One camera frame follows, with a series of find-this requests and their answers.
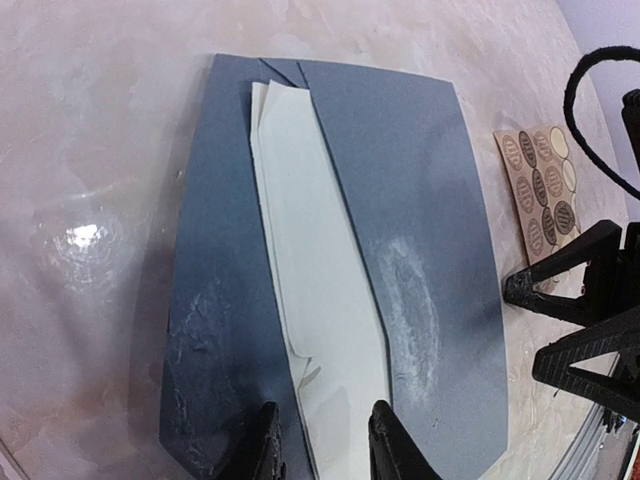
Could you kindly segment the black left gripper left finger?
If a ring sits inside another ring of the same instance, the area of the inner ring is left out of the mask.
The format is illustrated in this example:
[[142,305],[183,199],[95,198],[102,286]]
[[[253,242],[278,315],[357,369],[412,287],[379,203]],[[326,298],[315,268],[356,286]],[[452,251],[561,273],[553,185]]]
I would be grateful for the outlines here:
[[263,404],[256,418],[216,476],[219,480],[277,480],[286,478],[277,403]]

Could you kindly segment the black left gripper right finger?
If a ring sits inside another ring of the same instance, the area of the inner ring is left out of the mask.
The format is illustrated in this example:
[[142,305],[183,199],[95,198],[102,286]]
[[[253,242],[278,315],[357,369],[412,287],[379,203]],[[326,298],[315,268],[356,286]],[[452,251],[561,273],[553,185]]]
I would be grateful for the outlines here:
[[442,480],[387,401],[373,405],[368,432],[371,479]]

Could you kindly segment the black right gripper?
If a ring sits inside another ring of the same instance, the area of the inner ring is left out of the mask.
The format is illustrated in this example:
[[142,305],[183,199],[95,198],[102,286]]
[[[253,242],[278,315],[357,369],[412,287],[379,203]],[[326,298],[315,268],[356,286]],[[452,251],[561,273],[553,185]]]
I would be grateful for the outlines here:
[[[639,190],[639,165],[623,119],[623,98],[636,89],[597,90],[602,113],[615,154],[618,175]],[[590,148],[613,169],[611,156],[596,146],[593,135],[584,134]],[[631,222],[639,222],[639,201],[625,194]],[[549,257],[520,270],[505,280],[503,299],[534,313],[570,323],[598,323],[606,317],[617,275],[622,228],[601,220]],[[535,286],[581,264],[584,293],[576,298],[549,295]]]

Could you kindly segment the beige lined letter paper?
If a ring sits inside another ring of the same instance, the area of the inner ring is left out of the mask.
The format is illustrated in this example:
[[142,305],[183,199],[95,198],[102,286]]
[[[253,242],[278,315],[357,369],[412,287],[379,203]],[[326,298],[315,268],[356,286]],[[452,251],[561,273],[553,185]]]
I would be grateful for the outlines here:
[[250,145],[313,473],[365,479],[370,412],[390,396],[386,343],[310,92],[254,83]]

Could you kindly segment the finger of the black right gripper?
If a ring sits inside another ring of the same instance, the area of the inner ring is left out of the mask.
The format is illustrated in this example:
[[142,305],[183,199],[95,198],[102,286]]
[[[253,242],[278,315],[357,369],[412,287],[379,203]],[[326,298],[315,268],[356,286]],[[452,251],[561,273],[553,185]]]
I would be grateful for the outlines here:
[[573,365],[638,347],[639,308],[634,307],[540,349],[534,359],[532,376],[538,382],[595,403],[637,403],[639,388],[633,383]]

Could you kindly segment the blue paper envelope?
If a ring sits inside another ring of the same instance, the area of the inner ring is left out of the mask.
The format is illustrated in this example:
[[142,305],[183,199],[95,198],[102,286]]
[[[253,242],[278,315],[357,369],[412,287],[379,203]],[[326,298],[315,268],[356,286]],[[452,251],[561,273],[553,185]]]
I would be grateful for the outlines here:
[[432,468],[477,479],[505,452],[499,282],[453,86],[309,60],[214,57],[179,216],[163,447],[217,479],[264,403],[286,479],[319,479],[298,409],[250,145],[251,89],[310,92],[386,343],[387,401]]

